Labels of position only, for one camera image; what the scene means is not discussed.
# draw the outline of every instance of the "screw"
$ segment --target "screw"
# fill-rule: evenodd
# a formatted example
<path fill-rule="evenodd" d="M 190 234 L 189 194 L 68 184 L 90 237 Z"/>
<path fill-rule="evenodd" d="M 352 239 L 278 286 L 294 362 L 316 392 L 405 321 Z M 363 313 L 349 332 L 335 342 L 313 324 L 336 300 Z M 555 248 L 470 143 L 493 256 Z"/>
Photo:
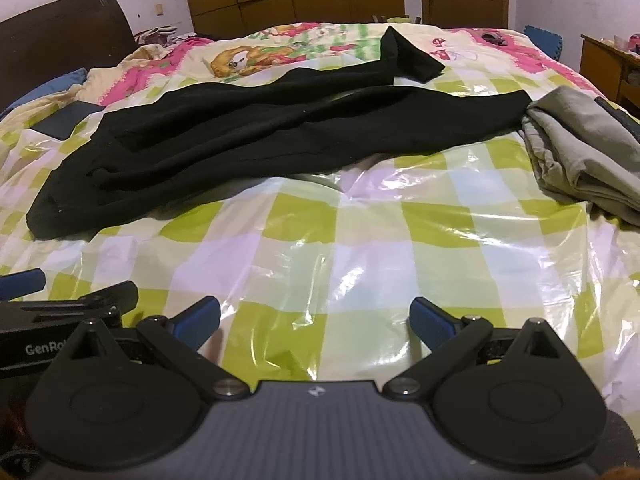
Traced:
<path fill-rule="evenodd" d="M 388 386 L 397 395 L 411 395 L 420 389 L 420 383 L 411 377 L 396 377 L 388 382 Z"/>
<path fill-rule="evenodd" d="M 245 393 L 244 383 L 234 377 L 220 379 L 213 385 L 213 391 L 222 397 L 236 397 Z"/>

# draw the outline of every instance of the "headboard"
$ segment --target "headboard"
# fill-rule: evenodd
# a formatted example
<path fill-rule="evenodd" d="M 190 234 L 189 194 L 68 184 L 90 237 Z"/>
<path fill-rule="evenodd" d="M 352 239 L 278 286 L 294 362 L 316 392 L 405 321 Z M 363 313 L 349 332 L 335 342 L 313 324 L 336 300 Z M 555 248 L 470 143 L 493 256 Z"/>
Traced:
<path fill-rule="evenodd" d="M 136 49 L 117 0 L 58 0 L 0 23 L 0 110 L 84 67 L 115 66 Z"/>

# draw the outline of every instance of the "bed sheet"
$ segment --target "bed sheet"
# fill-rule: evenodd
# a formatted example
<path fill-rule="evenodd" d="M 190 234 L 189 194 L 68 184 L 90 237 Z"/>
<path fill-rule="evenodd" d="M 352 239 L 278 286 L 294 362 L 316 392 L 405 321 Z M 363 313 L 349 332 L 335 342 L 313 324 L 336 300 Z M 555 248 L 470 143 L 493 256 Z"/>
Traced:
<path fill-rule="evenodd" d="M 568 84 L 596 93 L 517 32 L 500 31 L 507 44 L 498 47 L 482 30 L 393 26 L 446 66 L 426 88 L 461 96 L 525 89 L 536 99 Z M 189 84 L 266 84 L 296 66 L 377 59 L 386 27 L 302 23 L 199 46 L 106 111 Z M 102 114 L 64 142 L 0 123 L 0 274 L 42 268 L 47 288 L 34 299 L 133 280 L 140 302 L 131 323 L 212 294 L 221 329 L 201 352 L 250 384 L 383 383 L 428 351 L 406 322 L 415 296 L 496 326 L 545 317 L 640 433 L 640 233 L 587 203 L 546 197 L 516 132 L 441 153 L 377 156 L 332 174 L 232 182 L 92 238 L 33 240 L 25 212 Z M 422 127 L 428 135 L 428 117 Z"/>

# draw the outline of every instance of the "gray folded pants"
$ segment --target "gray folded pants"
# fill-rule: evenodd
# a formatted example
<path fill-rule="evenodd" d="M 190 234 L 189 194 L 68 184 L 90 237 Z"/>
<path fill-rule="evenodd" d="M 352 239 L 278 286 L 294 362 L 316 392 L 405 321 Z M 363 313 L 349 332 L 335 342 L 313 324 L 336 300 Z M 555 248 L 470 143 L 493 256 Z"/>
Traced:
<path fill-rule="evenodd" d="M 529 105 L 520 135 L 542 189 L 640 226 L 640 142 L 592 97 L 553 90 Z"/>

